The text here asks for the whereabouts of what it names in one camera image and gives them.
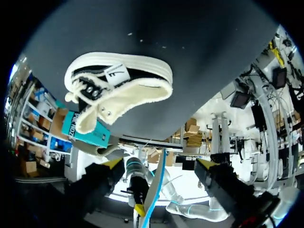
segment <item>metal shelving unit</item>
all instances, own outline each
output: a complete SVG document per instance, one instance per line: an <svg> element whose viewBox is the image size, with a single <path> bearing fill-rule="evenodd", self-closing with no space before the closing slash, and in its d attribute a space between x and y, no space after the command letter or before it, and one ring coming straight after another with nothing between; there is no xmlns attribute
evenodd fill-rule
<svg viewBox="0 0 304 228"><path fill-rule="evenodd" d="M21 113L20 113L20 115L19 115L19 121L18 121L18 127L17 127L17 136L18 136L21 140L23 140L23 141L25 141L25 142L27 142L27 143L30 143L30 144L32 144L32 145L34 145L34 146L38 146L38 147L41 147L41 148L45 149L45 150L46 150L45 152L46 152L46 155L47 155L47 156L49 156L49 153L50 153L50 152L56 152L56 153L62 153L62 154L70 154L70 153L68 153L68 152L62 152L62 151L53 150L53 149L50 148L52 137L57 138L57 139L62 140L62 141L65 141L65 142L70 142L69 140L62 139L62 138L60 138L60 137L58 137L58 136L56 136L56 135L53 135L53 134L51 134L50 132L47 132L47 131L41 129L40 127L38 127L38 125L36 125L36 124L34 124L34 123L30 123L27 119L24 118L23 115L24 115L24 112L25 112L26 108L27 108L27 107L30 107L32 110L34 110L34 111L36 111L37 113L39 113L39 115L41 115L42 117L44 117L44 118L47 119L48 121L52 122L52 119L51 119L51 118L49 118L49 117L48 117L47 115L45 115L45 114L41 114L41 113L39 112L39 110L38 110L38 109L29 101L29 98L30 98L31 94L32 94L33 91L34 91L34 88L35 88L35 85L32 85L32 86L30 87L29 91L27 92L27 95L26 95L26 98L25 98L25 101L24 101L24 105L23 105L22 110L21 110ZM34 141L32 141L32 140L29 140L29 139L23 137L23 136L20 134L21 123L24 123L24 124L26 124L26 125L28 125L28 126L34 128L34 129L38 130L39 132L42 132L43 134L46 134L46 135L48 136L47 145L45 146L45 145L42 145L42 144L40 144L40 143L34 142Z"/></svg>

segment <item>white rubber sole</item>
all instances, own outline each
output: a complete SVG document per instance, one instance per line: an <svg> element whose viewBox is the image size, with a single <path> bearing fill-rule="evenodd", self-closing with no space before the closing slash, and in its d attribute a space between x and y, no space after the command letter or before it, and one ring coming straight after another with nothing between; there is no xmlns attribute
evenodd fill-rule
<svg viewBox="0 0 304 228"><path fill-rule="evenodd" d="M124 63L127 68L146 71L160 77L172 85L172 70L170 66L159 59L147 56L135 56L108 52L90 52L76 58L67 68L65 74L65 86L67 90L71 91L72 73L80 68L88 66L113 66L118 63Z"/></svg>

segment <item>shoe eyelet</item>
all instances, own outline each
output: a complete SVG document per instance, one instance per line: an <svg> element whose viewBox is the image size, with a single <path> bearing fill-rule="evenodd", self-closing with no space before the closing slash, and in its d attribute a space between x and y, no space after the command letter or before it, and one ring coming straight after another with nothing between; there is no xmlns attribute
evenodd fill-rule
<svg viewBox="0 0 304 228"><path fill-rule="evenodd" d="M95 91L92 93L92 96L97 96L98 93L99 93L99 91L98 91L98 90L95 90Z"/></svg>
<svg viewBox="0 0 304 228"><path fill-rule="evenodd" d="M88 93L92 92L92 91L93 91L93 86L88 87L88 88L86 89L86 91L87 91Z"/></svg>

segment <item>black and white sneaker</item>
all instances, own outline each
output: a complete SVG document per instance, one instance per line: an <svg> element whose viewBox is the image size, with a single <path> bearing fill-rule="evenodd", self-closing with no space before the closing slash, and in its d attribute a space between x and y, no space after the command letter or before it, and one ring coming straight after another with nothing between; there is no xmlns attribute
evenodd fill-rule
<svg viewBox="0 0 304 228"><path fill-rule="evenodd" d="M170 97L172 70L152 57L91 52L71 63L65 86L65 100L79 104L76 130L86 134L95 129L98 117L112 125L136 106Z"/></svg>

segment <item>cable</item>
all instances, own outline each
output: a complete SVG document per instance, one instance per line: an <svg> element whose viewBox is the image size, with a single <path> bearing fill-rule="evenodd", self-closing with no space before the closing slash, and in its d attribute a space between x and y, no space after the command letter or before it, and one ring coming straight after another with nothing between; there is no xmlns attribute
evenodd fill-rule
<svg viewBox="0 0 304 228"><path fill-rule="evenodd" d="M273 228L276 228L276 223L275 223L274 219L271 216L268 216L268 217L272 223Z"/></svg>
<svg viewBox="0 0 304 228"><path fill-rule="evenodd" d="M172 181L174 181L175 179L178 179L178 178L181 177L181 176L183 176L183 174L180 175L180 176L177 176L177 177L173 178L173 179L170 180L170 181L168 181L167 183L165 183L165 184L162 186L162 188L164 188L167 184L171 183Z"/></svg>
<svg viewBox="0 0 304 228"><path fill-rule="evenodd" d="M165 174L165 165L166 165L166 156L167 156L167 150L166 149L163 152L163 156L164 157L163 157L163 160L162 160L160 182L158 183L157 190L156 190L153 202L152 202L151 206L149 207L149 209L148 209L148 211L146 213L146 216L144 217L144 221L142 223L142 228L146 228L147 227L148 222L149 222L150 217L151 217L151 214L152 214L152 212L153 212L153 210L155 208L155 204L158 201L158 198L159 198L159 195L160 195L160 192L161 192L161 189L162 189L162 182L163 182L163 177L164 177L164 174Z"/></svg>

